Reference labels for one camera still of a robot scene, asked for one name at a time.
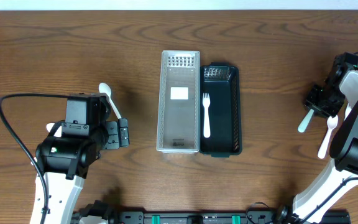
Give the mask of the white fork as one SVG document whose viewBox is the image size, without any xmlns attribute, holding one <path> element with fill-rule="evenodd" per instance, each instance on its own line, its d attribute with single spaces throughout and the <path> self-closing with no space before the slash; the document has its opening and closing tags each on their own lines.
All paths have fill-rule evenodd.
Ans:
<svg viewBox="0 0 358 224">
<path fill-rule="evenodd" d="M 344 113 L 344 120 L 346 120 L 346 118 L 349 116 L 351 110 L 352 110 L 352 108 L 351 108 L 350 104 L 347 104 L 345 113 Z"/>
<path fill-rule="evenodd" d="M 211 136 L 211 128 L 209 123 L 209 106 L 211 104 L 211 99 L 209 93 L 203 93 L 202 104 L 204 107 L 204 122 L 203 122 L 203 136 L 209 138 Z"/>
</svg>

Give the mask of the light blue fork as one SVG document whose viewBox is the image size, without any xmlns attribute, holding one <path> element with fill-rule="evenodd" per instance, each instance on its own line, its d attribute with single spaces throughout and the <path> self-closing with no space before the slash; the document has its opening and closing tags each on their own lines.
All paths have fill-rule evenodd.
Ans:
<svg viewBox="0 0 358 224">
<path fill-rule="evenodd" d="M 301 121 L 301 123 L 298 126 L 297 130 L 299 133 L 303 133 L 306 131 L 313 115 L 314 115 L 314 110 L 310 109 L 309 112 L 305 115 L 305 117 L 303 118 L 303 120 Z"/>
</svg>

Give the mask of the black plastic basket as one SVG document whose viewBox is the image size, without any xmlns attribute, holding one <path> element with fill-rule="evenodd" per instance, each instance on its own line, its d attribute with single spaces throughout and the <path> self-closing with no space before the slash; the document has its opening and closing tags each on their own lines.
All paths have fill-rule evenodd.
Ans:
<svg viewBox="0 0 358 224">
<path fill-rule="evenodd" d="M 242 152 L 240 80 L 237 67 L 211 63 L 201 67 L 201 93 L 208 93 L 210 137 L 200 137 L 200 153 L 230 157 Z"/>
</svg>

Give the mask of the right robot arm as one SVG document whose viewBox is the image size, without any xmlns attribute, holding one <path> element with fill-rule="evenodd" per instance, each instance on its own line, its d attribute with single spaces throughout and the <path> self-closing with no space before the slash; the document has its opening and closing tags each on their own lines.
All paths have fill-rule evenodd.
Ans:
<svg viewBox="0 0 358 224">
<path fill-rule="evenodd" d="M 305 99 L 309 116 L 333 118 L 344 105 L 351 108 L 329 144 L 330 160 L 291 207 L 277 212 L 275 223 L 321 223 L 326 212 L 347 191 L 358 185 L 358 52 L 335 57 L 324 86 L 314 85 Z"/>
</svg>

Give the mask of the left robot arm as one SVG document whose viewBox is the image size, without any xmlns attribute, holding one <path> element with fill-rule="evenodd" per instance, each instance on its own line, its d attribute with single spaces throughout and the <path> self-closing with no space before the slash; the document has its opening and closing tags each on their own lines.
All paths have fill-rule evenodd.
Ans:
<svg viewBox="0 0 358 224">
<path fill-rule="evenodd" d="M 31 223 L 70 223 L 89 166 L 102 150 L 129 145 L 127 119 L 109 121 L 110 114 L 105 93 L 68 96 L 65 120 L 36 148 L 41 173 Z"/>
</svg>

